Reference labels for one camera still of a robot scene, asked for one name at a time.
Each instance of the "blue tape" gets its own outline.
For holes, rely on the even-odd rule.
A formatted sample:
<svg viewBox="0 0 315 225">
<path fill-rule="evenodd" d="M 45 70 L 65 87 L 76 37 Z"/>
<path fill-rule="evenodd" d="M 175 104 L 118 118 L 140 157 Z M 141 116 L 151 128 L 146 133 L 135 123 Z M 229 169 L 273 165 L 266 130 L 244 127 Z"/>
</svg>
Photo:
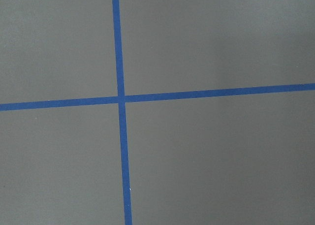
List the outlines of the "blue tape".
<svg viewBox="0 0 315 225">
<path fill-rule="evenodd" d="M 144 102 L 144 101 L 157 101 L 157 100 L 170 100 L 170 99 L 203 98 L 203 97 L 216 97 L 216 96 L 239 96 L 239 95 L 281 93 L 281 92 L 293 92 L 293 91 L 311 91 L 311 90 L 315 90 L 315 83 L 208 90 L 208 91 L 189 91 L 189 92 L 174 92 L 174 93 L 162 93 L 162 94 L 133 95 L 133 96 L 126 96 L 125 101 L 126 102 Z"/>
<path fill-rule="evenodd" d="M 96 97 L 0 104 L 0 111 L 118 103 L 118 97 Z"/>
<path fill-rule="evenodd" d="M 125 83 L 124 83 L 124 66 L 123 66 L 123 50 L 122 50 L 122 35 L 121 35 L 121 26 L 120 26 L 119 0 L 113 0 L 113 21 L 114 21 L 114 37 L 115 37 L 116 74 L 117 74 L 118 109 L 119 109 L 119 133 L 120 133 L 121 160 L 122 160 L 125 225 L 132 225 L 127 123 L 126 123 L 126 103 L 125 103 Z"/>
</svg>

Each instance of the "gray panel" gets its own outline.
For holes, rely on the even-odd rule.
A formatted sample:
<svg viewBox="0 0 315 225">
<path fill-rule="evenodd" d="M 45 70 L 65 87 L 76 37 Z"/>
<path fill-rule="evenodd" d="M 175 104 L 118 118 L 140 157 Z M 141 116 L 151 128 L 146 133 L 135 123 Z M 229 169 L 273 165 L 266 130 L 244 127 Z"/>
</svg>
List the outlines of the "gray panel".
<svg viewBox="0 0 315 225">
<path fill-rule="evenodd" d="M 314 82 L 314 1 L 121 0 L 126 93 Z"/>
<path fill-rule="evenodd" d="M 128 103 L 134 224 L 315 221 L 315 92 Z"/>
<path fill-rule="evenodd" d="M 111 0 L 0 0 L 0 102 L 115 96 Z"/>
<path fill-rule="evenodd" d="M 0 112 L 0 224 L 124 224 L 116 105 Z"/>
</svg>

